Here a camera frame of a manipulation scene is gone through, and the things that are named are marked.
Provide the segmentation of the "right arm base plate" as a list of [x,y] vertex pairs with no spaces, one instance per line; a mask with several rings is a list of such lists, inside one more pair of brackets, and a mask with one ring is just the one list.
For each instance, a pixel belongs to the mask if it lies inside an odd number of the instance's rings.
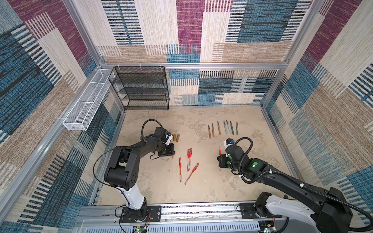
[[282,218],[282,215],[273,215],[267,209],[260,212],[256,209],[255,203],[239,203],[236,210],[241,214],[242,219],[265,219],[265,218]]

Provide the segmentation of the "dark green pen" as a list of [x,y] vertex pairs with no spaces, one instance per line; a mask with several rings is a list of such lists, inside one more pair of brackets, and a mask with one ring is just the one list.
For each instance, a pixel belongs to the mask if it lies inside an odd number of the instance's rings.
[[239,135],[239,125],[238,125],[238,122],[236,121],[236,135],[238,136]]
[[231,133],[234,135],[235,132],[234,132],[234,128],[233,128],[233,124],[232,124],[232,121],[230,121],[230,129],[231,129]]

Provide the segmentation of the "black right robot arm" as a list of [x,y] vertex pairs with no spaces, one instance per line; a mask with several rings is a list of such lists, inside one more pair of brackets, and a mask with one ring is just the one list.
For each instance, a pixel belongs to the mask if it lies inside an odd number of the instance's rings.
[[224,143],[225,153],[218,157],[219,167],[231,169],[246,184],[261,183],[293,197],[284,201],[270,193],[256,200],[257,213],[269,213],[295,218],[315,227],[321,233],[347,233],[353,217],[350,204],[343,193],[333,187],[328,190],[304,183],[279,171],[269,163],[250,159],[232,139]]

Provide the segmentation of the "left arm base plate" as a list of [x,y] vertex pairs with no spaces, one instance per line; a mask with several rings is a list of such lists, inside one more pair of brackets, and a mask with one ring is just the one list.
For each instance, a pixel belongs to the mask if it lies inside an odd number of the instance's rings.
[[162,214],[161,205],[151,205],[140,210],[133,210],[129,207],[124,207],[119,218],[120,223],[145,223],[149,220],[150,222],[160,222]]

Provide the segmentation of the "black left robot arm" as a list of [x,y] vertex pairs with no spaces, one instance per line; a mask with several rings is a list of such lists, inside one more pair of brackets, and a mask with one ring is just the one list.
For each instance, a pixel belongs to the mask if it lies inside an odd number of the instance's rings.
[[141,194],[137,179],[140,160],[149,153],[158,153],[159,157],[175,155],[172,134],[162,127],[155,132],[142,136],[141,141],[130,146],[116,146],[104,174],[104,181],[119,190],[127,201],[122,214],[132,220],[144,220],[148,215],[146,198]]

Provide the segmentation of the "aluminium mounting rail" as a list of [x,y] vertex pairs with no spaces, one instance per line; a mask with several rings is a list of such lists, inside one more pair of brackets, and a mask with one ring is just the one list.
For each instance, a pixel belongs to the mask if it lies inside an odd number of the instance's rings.
[[145,223],[120,223],[123,207],[117,205],[88,206],[80,210],[74,230],[76,232],[88,232],[89,229],[106,230],[124,229],[132,232],[135,227],[146,226],[149,232],[243,232],[260,231],[271,224],[276,228],[296,223],[301,227],[316,228],[297,220],[283,216],[282,218],[242,219],[236,210],[239,203],[248,202],[207,202],[207,203],[171,203],[150,204],[161,205],[162,214],[160,222]]

